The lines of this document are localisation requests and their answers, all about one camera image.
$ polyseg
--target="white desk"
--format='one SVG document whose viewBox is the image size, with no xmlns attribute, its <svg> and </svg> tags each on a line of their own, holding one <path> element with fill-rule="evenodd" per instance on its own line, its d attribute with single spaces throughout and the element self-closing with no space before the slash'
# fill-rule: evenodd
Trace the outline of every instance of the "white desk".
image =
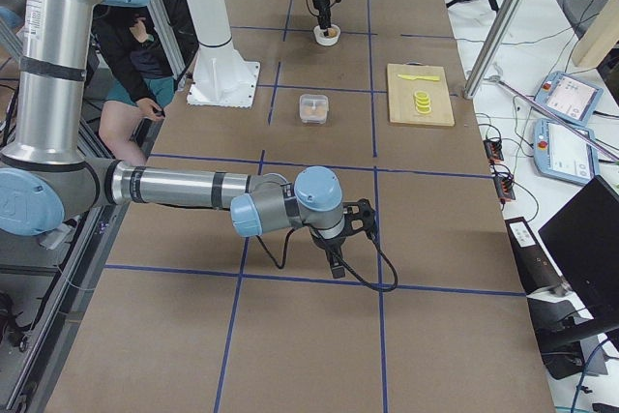
<svg viewBox="0 0 619 413">
<path fill-rule="evenodd" d="M 462 67 L 465 71 L 470 71 L 482 47 L 481 41 L 486 37 L 495 18 L 495 13 L 490 9 L 487 0 L 475 0 L 455 4 L 449 9 L 449 16 L 454 28 L 454 35 L 458 38 L 458 51 Z M 503 42 L 532 42 L 569 27 L 568 20 L 564 17 L 555 0 L 524 0 Z M 503 80 L 514 88 L 524 94 L 533 95 L 549 72 L 566 69 L 566 63 L 575 42 L 576 38 L 570 29 L 535 44 L 502 45 L 494 59 L 495 66 L 488 70 L 487 75 L 502 74 Z M 567 46 L 561 53 L 558 63 L 553 67 L 565 45 Z M 582 69 L 575 68 L 573 64 L 568 66 L 568 72 L 580 71 Z M 578 75 L 605 89 L 597 71 L 593 70 Z M 515 109 L 512 97 L 510 93 L 495 84 L 484 84 L 477 92 L 474 103 L 476 111 L 484 113 L 487 117 L 478 115 L 478 121 L 479 123 L 489 123 L 489 117 L 491 124 L 500 130 L 504 138 L 518 139 L 515 134 L 515 127 L 517 127 L 518 133 L 524 135 L 530 141 L 532 140 L 534 122 L 539 118 L 539 114 L 532 112 L 527 124 L 529 105 L 518 100 Z M 604 92 L 598 110 L 614 115 L 619 114 L 619 107 L 607 90 Z M 595 131 L 598 139 L 619 146 L 619 121 L 594 115 L 589 121 L 588 127 Z M 484 135 L 487 127 L 480 127 L 480 130 Z M 489 130 L 488 135 L 495 136 L 495 133 L 493 130 Z M 528 154 L 531 153 L 528 146 L 523 146 L 523 150 Z M 516 171 L 516 181 L 531 191 L 540 202 L 540 211 L 537 217 L 530 222 L 532 229 L 537 232 L 579 191 L 580 187 L 540 176 L 533 159 L 523 157 L 522 151 L 519 152 L 519 157 L 516 160 L 517 151 L 518 147 L 515 143 L 504 141 L 505 165 L 512 171 Z M 617 165 L 603 164 L 601 171 L 611 185 L 619 184 L 619 167 Z M 516 201 L 506 204 L 503 215 L 506 219 L 519 216 L 531 219 L 535 210 L 535 202 L 530 195 L 516 187 Z M 582 305 L 579 306 L 576 296 L 571 295 L 570 298 L 575 300 L 574 305 L 577 309 L 582 308 Z M 613 354 L 614 350 L 609 347 L 609 344 L 604 349 Z M 593 389 L 593 393 L 589 395 L 581 393 L 576 405 L 577 408 L 591 410 L 591 403 L 593 402 L 619 405 L 619 389 L 617 389 L 617 385 L 619 385 L 619 362 L 610 361 L 607 363 L 607 368 L 609 376 L 597 378 L 587 376 L 585 378 L 584 385 Z M 577 382 L 578 375 L 561 381 L 556 381 L 548 376 L 555 405 L 571 406 Z"/>
</svg>

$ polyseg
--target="teal shorts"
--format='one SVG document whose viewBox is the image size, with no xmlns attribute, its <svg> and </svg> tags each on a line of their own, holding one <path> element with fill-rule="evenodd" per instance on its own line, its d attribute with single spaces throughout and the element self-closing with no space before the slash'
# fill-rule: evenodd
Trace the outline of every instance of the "teal shorts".
<svg viewBox="0 0 619 413">
<path fill-rule="evenodd" d="M 155 101 L 161 108 L 164 108 L 172 102 L 172 99 L 174 99 L 174 78 L 172 76 L 160 77 L 158 79 L 148 79 L 144 77 L 143 79 L 148 89 L 155 96 Z M 129 93 L 116 79 L 114 79 L 112 88 L 107 93 L 105 99 L 107 101 L 118 101 L 126 103 L 127 105 L 137 106 L 137 103 L 132 101 L 132 98 L 129 97 Z"/>
</svg>

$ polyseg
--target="white column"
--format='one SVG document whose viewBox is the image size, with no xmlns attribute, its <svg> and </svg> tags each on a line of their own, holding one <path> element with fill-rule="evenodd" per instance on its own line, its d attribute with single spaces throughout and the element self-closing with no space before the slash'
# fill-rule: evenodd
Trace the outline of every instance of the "white column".
<svg viewBox="0 0 619 413">
<path fill-rule="evenodd" d="M 234 48 L 224 0 L 187 0 L 200 49 L 188 102 L 250 107 L 260 64 Z"/>
</svg>

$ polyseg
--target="black jacket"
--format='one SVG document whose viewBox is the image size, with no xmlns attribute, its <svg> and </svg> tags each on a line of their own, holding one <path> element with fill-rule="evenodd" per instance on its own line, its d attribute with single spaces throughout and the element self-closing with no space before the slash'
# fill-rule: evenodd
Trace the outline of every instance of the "black jacket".
<svg viewBox="0 0 619 413">
<path fill-rule="evenodd" d="M 181 49 L 185 65 L 188 66 L 197 52 L 198 42 L 193 30 L 187 0 L 163 0 L 163 3 Z M 130 10 L 146 18 L 146 31 L 155 38 L 153 42 L 145 45 L 140 44 L 129 30 L 129 23 L 120 24 L 117 19 L 111 20 L 113 15 L 101 15 L 101 8 L 98 8 L 95 12 L 93 32 L 99 43 L 103 59 L 111 69 L 112 74 L 127 90 L 132 101 L 137 102 L 145 97 L 154 99 L 155 96 L 148 90 L 142 74 L 135 68 L 131 60 L 132 51 L 147 50 L 157 59 L 162 75 L 172 76 L 173 73 L 148 14 L 148 9 Z"/>
</svg>

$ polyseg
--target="plastic container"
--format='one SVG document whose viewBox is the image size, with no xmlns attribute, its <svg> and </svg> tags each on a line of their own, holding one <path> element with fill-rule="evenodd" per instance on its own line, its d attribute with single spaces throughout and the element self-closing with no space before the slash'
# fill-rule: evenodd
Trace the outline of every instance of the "plastic container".
<svg viewBox="0 0 619 413">
<path fill-rule="evenodd" d="M 316 39 L 316 42 L 326 47 L 337 44 L 339 34 L 341 33 L 341 31 L 339 30 L 339 26 L 331 23 L 331 28 L 329 28 L 328 32 L 330 33 L 329 36 L 325 36 L 324 30 L 320 29 L 320 26 L 314 27 L 313 35 Z"/>
<path fill-rule="evenodd" d="M 299 98 L 299 116 L 304 123 L 323 124 L 329 113 L 327 96 L 304 94 Z"/>
</svg>

